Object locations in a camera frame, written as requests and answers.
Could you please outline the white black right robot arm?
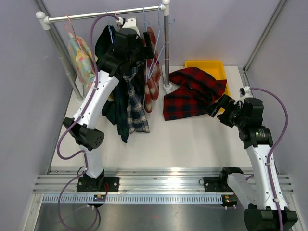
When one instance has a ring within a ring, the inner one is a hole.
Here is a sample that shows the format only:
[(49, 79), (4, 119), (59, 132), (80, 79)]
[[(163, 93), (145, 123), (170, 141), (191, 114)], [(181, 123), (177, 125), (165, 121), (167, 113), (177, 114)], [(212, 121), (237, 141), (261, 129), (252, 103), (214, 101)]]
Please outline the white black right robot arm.
[(211, 117), (228, 126), (236, 126), (239, 138), (250, 159), (256, 187), (247, 182), (236, 167), (222, 169), (218, 184), (222, 190), (232, 191), (244, 208), (244, 222), (249, 231), (288, 231), (298, 221), (296, 211), (289, 209), (274, 164), (274, 143), (270, 130), (263, 125), (263, 102), (244, 97), (238, 103), (223, 95), (207, 108)]

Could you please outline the pastel floral skirt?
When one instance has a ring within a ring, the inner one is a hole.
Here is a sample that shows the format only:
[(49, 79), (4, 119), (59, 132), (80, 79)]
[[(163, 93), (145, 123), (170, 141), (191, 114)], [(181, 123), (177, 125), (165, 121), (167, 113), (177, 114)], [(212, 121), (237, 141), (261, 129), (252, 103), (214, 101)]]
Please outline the pastel floral skirt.
[(82, 37), (68, 32), (68, 53), (79, 82), (89, 90), (95, 80), (94, 62), (90, 47)]

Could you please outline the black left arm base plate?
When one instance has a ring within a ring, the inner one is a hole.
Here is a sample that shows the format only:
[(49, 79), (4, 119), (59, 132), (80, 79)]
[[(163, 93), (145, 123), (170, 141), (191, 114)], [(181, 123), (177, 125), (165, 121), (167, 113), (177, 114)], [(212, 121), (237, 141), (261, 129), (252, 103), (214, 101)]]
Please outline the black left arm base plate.
[(91, 178), (84, 175), (78, 179), (77, 192), (118, 192), (119, 177), (99, 176)]

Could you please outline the navy white plaid skirt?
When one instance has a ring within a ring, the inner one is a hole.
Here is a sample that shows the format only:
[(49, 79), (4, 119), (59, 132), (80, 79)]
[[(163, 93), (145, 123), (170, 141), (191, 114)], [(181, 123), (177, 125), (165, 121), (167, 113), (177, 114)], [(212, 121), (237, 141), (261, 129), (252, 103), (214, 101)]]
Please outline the navy white plaid skirt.
[(127, 74), (123, 75), (128, 91), (127, 124), (130, 134), (133, 132), (150, 133), (145, 109), (141, 103), (141, 98), (137, 94), (134, 81), (138, 71), (139, 67), (133, 67)]

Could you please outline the dark green plaid skirt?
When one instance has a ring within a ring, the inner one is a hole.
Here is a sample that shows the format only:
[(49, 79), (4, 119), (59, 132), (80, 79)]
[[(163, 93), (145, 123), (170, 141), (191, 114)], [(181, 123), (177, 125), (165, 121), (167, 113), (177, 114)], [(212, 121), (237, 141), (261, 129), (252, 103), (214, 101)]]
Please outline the dark green plaid skirt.
[[(95, 55), (97, 56), (97, 70), (102, 69), (102, 56), (111, 46), (110, 34), (108, 26), (100, 34), (96, 45)], [(129, 139), (129, 129), (127, 124), (127, 106), (128, 106), (128, 91), (127, 85), (123, 78), (120, 79), (118, 85), (112, 92), (112, 100), (108, 100), (102, 108), (102, 115), (105, 116), (113, 125), (117, 126), (118, 135), (122, 142), (127, 143)]]

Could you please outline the white metal clothes rack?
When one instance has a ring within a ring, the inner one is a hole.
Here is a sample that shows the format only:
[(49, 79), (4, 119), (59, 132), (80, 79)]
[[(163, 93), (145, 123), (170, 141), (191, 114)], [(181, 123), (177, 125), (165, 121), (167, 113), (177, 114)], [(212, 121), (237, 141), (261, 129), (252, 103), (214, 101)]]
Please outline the white metal clothes rack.
[[(42, 28), (46, 33), (48, 34), (49, 38), (53, 42), (58, 58), (61, 61), (61, 64), (65, 70), (65, 74), (70, 82), (70, 85), (73, 89), (73, 92), (75, 93), (75, 100), (78, 105), (81, 105), (85, 98), (85, 88), (82, 88), (82, 91), (80, 91), (76, 85), (76, 72), (73, 68), (72, 61), (70, 61), (69, 54), (67, 51), (66, 46), (64, 45), (64, 42), (62, 41), (60, 34), (58, 33), (57, 29), (52, 25), (53, 23), (57, 22), (64, 22), (68, 21), (66, 16), (59, 16), (59, 17), (50, 17), (49, 12), (47, 10), (47, 7), (45, 6), (44, 2), (42, 0), (36, 0), (35, 3), (38, 5), (39, 11), (36, 13), (36, 18), (40, 22)], [(136, 14), (136, 13), (143, 13), (143, 7), (145, 8), (152, 8), (155, 6), (142, 6), (138, 8), (130, 8), (130, 9), (121, 9), (116, 10), (117, 15), (124, 15), (124, 14)], [(76, 15), (69, 15), (71, 20), (80, 20), (80, 19), (90, 19), (90, 18), (97, 18), (99, 16), (105, 16), (107, 14), (115, 15), (114, 10), (112, 11), (104, 11), (104, 12), (97, 12), (97, 13), (85, 13), (85, 14), (76, 14)], [(165, 70), (164, 75), (164, 85), (163, 88), (166, 93), (170, 93), (172, 86), (167, 77), (167, 72)]]

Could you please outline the aluminium rail frame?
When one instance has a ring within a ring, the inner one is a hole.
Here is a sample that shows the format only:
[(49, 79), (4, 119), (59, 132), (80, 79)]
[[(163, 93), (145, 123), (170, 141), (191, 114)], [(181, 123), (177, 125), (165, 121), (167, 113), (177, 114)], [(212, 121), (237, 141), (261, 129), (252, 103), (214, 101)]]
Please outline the aluminium rail frame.
[[(24, 229), (71, 231), (77, 228), (76, 224), (69, 224), (64, 219), (67, 203), (45, 203), (43, 196), (46, 194), (60, 197), (63, 194), (98, 194), (104, 199), (108, 194), (217, 194), (222, 196), (221, 208), (237, 210), (237, 205), (226, 201), (226, 196), (236, 196), (234, 192), (208, 193), (198, 181), (203, 177), (219, 177), (225, 167), (236, 167), (244, 173), (248, 184), (253, 189), (256, 187), (238, 128), (228, 127), (208, 115), (167, 122), (162, 115), (163, 104), (159, 99), (158, 109), (150, 116), (157, 126), (148, 136), (134, 135), (136, 144), (127, 148), (116, 141), (115, 134), (105, 128), (99, 115), (96, 128), (105, 133), (104, 142), (99, 146), (101, 165), (104, 176), (120, 178), (118, 192), (77, 192), (77, 176), (85, 170), (84, 154), (71, 158), (68, 151), (78, 151), (79, 147), (73, 138), (65, 137), (62, 144), (65, 159), (60, 166), (51, 165), (45, 174), (38, 176)], [(288, 195), (291, 191), (288, 177), (278, 173), (277, 176), (289, 209), (296, 211)], [(85, 215), (95, 214), (91, 204), (82, 204)], [(297, 216), (297, 223), (289, 231), (302, 230), (298, 213)]]

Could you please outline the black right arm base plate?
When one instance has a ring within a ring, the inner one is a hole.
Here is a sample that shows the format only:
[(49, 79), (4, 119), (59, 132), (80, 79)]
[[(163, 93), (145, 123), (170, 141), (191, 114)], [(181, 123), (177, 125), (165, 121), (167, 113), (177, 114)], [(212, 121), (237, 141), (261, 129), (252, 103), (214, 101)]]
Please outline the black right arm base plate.
[(220, 177), (203, 177), (198, 181), (206, 193), (230, 193), (233, 190)]

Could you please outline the rust beige plaid skirt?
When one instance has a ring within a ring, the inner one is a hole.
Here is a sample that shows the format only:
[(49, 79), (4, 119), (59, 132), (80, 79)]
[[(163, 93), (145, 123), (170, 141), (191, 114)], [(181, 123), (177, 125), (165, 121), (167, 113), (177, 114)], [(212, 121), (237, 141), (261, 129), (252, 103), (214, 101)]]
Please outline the rust beige plaid skirt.
[(145, 86), (144, 86), (144, 109), (151, 113), (153, 101), (159, 97), (159, 81), (162, 75), (162, 69), (158, 60), (158, 52), (155, 51), (154, 58), (147, 60), (144, 68)]

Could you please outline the red navy plaid skirt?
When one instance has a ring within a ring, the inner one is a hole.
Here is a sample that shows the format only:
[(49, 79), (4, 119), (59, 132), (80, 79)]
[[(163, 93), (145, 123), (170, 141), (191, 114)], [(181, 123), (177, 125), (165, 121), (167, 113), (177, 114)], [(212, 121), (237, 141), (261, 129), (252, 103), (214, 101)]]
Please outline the red navy plaid skirt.
[(166, 121), (207, 114), (206, 108), (224, 93), (227, 80), (216, 80), (209, 73), (188, 67), (169, 74), (178, 88), (164, 96), (163, 115)]

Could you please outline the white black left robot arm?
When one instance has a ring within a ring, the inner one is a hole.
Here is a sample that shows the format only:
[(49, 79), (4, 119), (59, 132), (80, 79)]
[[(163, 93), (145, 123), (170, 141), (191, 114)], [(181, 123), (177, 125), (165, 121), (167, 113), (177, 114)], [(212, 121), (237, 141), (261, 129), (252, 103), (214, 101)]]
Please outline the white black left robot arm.
[(96, 50), (98, 62), (94, 65), (95, 81), (88, 92), (87, 101), (82, 104), (73, 118), (66, 117), (65, 133), (70, 133), (84, 154), (85, 170), (77, 176), (78, 192), (118, 191), (117, 177), (105, 177), (101, 165), (99, 146), (104, 133), (96, 129), (97, 120), (109, 95), (121, 80), (133, 80), (134, 73), (147, 59), (154, 57), (151, 36), (148, 31), (140, 37), (132, 28), (121, 28), (115, 33), (115, 41), (103, 54)]

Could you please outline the blue hanger of green skirt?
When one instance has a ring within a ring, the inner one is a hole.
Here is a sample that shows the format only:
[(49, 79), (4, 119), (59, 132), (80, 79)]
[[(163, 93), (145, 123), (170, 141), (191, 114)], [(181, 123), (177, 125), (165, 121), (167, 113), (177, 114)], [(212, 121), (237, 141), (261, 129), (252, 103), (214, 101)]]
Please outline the blue hanger of green skirt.
[(114, 44), (114, 42), (115, 42), (114, 26), (110, 24), (109, 20), (108, 20), (107, 26), (108, 26), (108, 30), (109, 30), (109, 34), (110, 34), (111, 43)]

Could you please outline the yellow plastic bin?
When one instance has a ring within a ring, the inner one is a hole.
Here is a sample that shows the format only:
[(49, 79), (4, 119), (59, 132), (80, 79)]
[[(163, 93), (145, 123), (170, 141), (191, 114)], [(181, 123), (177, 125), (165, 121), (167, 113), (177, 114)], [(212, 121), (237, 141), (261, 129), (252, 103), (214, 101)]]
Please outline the yellow plastic bin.
[(223, 94), (230, 94), (222, 61), (187, 60), (184, 73), (187, 82), (179, 90), (186, 99), (212, 104)]

